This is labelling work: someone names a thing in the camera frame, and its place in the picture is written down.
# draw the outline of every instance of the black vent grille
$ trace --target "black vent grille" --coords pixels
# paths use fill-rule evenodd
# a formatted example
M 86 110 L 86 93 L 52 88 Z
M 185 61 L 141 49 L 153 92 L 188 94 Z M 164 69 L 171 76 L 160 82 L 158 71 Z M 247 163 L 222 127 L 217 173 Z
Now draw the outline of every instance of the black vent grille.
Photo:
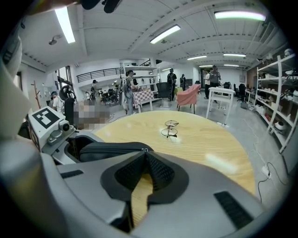
M 214 197 L 237 229 L 253 220 L 251 215 L 228 192 L 215 193 Z

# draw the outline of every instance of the woman in white shirt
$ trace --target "woman in white shirt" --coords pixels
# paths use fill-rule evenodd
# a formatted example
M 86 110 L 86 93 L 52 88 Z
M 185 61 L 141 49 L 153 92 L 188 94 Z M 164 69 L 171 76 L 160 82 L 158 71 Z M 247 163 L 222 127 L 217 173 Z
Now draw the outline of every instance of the woman in white shirt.
M 57 112 L 63 114 L 62 108 L 63 108 L 63 100 L 58 96 L 58 93 L 56 91 L 53 91 L 51 93 L 53 100 L 53 109 L 56 110 Z
M 208 70 L 205 69 L 204 73 L 205 73 L 204 79 L 205 79 L 205 95 L 206 95 L 206 97 L 204 97 L 204 99 L 209 99 L 210 80 L 209 80 Z

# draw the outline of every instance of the light fixture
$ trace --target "light fixture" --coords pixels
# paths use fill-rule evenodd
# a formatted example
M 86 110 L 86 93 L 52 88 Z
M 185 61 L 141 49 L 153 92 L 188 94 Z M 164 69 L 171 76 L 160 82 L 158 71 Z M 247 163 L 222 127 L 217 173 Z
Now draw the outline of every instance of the light fixture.
M 199 58 L 206 58 L 207 55 L 202 55 L 202 56 L 196 56 L 196 57 L 192 57 L 192 58 L 188 58 L 187 60 L 194 60 L 194 59 L 199 59 Z
M 238 56 L 238 57 L 246 57 L 246 54 L 223 54 L 223 56 Z
M 224 65 L 224 66 L 239 67 L 239 65 Z
M 216 19 L 226 18 L 248 18 L 254 20 L 265 21 L 266 17 L 260 13 L 247 12 L 247 11 L 220 11 L 214 12 Z
M 155 44 L 157 42 L 159 42 L 160 40 L 162 40 L 163 38 L 167 37 L 168 35 L 171 35 L 172 33 L 179 31 L 181 28 L 178 25 L 174 25 L 171 28 L 169 28 L 168 30 L 160 33 L 158 36 L 156 36 L 155 38 L 153 38 L 150 43 L 151 44 Z
M 75 42 L 74 34 L 71 29 L 71 25 L 68 17 L 67 7 L 55 9 L 55 12 L 67 42 L 68 43 Z

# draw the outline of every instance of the white shelving unit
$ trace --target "white shelving unit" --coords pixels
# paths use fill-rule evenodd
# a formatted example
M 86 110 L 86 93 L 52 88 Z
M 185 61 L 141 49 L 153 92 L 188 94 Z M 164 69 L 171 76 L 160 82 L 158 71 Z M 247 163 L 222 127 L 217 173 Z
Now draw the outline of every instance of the white shelving unit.
M 267 74 L 271 74 L 271 75 L 275 76 L 273 78 L 258 79 L 258 84 L 257 84 L 257 92 L 260 91 L 260 92 L 264 92 L 264 93 L 274 95 L 277 97 L 275 106 L 270 106 L 267 103 L 265 103 L 264 101 L 262 101 L 261 99 L 257 99 L 257 95 L 256 95 L 256 101 L 261 102 L 264 106 L 268 107 L 269 109 L 271 109 L 273 111 L 272 118 L 270 121 L 268 121 L 268 119 L 264 115 L 262 115 L 262 114 L 260 114 L 260 115 L 264 119 L 264 121 L 268 124 L 267 132 L 271 132 L 272 134 L 275 134 L 277 139 L 279 140 L 279 142 L 281 144 L 281 149 L 279 150 L 279 153 L 281 153 L 284 150 L 284 148 L 287 146 L 288 142 L 290 141 L 291 136 L 294 132 L 294 129 L 297 125 L 297 120 L 298 120 L 298 112 L 296 114 L 295 121 L 293 122 L 286 115 L 284 115 L 283 113 L 278 111 L 278 106 L 279 106 L 279 101 L 280 101 L 280 96 L 281 96 L 281 87 L 282 87 L 282 85 L 284 85 L 282 82 L 282 72 L 291 70 L 295 66 L 295 57 L 296 57 L 296 55 L 294 55 L 294 54 L 292 54 L 288 57 L 285 57 L 283 59 L 281 59 L 281 57 L 278 56 L 278 60 L 276 62 L 273 62 L 273 63 L 271 63 L 265 67 L 262 67 L 260 69 L 257 68 L 257 78 L 259 77 L 259 72 L 263 72 L 263 73 L 267 73 Z M 260 81 L 268 82 L 270 84 L 278 84 L 278 91 L 272 92 L 272 91 L 268 91 L 268 90 L 264 90 L 264 89 L 259 89 L 258 85 L 259 85 Z M 280 116 L 281 119 L 283 121 L 285 121 L 291 127 L 291 130 L 287 137 L 278 133 L 278 131 L 272 125 L 276 114 L 278 116 Z
M 151 85 L 154 85 L 154 90 L 152 90 L 153 93 L 157 93 L 157 87 L 156 84 L 161 80 L 161 74 L 160 74 L 160 68 L 159 67 L 151 67 L 151 66 L 125 66 L 124 63 L 122 63 L 121 70 L 124 70 L 124 72 L 128 70 L 133 70 L 133 71 L 147 71 L 147 73 L 144 72 L 143 75 L 135 75 L 133 79 L 149 79 L 149 78 L 154 78 L 154 83 L 149 83 L 149 84 L 139 84 L 141 87 L 146 87 L 149 86 L 149 89 L 151 89 Z

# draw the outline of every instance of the gray floor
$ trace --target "gray floor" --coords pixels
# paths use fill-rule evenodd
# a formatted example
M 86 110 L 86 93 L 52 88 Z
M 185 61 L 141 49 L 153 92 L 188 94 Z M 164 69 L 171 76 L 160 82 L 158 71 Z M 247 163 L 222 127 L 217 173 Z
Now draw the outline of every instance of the gray floor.
M 153 110 L 177 110 L 177 103 L 172 102 L 170 108 L 160 108 L 160 101 L 153 102 Z M 196 115 L 205 117 L 208 106 L 208 100 L 204 99 L 204 94 L 200 94 L 197 98 L 197 105 L 195 107 Z M 218 110 L 215 108 L 217 104 L 214 104 L 214 109 L 209 114 L 209 119 L 218 123 L 225 122 L 224 109 Z M 110 114 L 115 114 L 110 123 L 115 121 L 121 116 L 125 116 L 123 107 L 113 106 L 110 107 Z M 150 111 L 149 103 L 143 105 L 142 112 Z M 193 113 L 193 108 L 190 106 L 180 107 L 180 111 Z M 106 124 L 98 124 L 94 130 L 89 130 L 95 133 L 99 129 L 103 128 Z M 288 177 L 286 175 L 286 170 L 284 166 L 283 159 L 279 154 L 280 145 L 271 136 L 266 133 L 267 124 L 263 122 L 260 116 L 252 111 L 245 110 L 240 107 L 240 101 L 234 99 L 233 106 L 230 112 L 230 116 L 227 125 L 222 125 L 226 130 L 228 130 L 243 146 L 245 151 L 249 153 L 249 159 L 251 161 L 255 181 L 256 181 L 256 196 L 259 198 L 259 193 L 257 190 L 257 184 L 261 180 L 265 180 L 266 176 L 262 173 L 262 167 L 264 162 L 271 162 L 280 177 L 280 179 L 288 184 Z M 286 191 L 289 189 L 289 185 L 285 186 L 281 184 L 278 180 L 275 170 L 269 165 L 271 171 L 271 179 L 260 183 L 259 188 L 262 196 L 262 203 L 266 208 L 272 207 L 281 198 L 284 197 Z

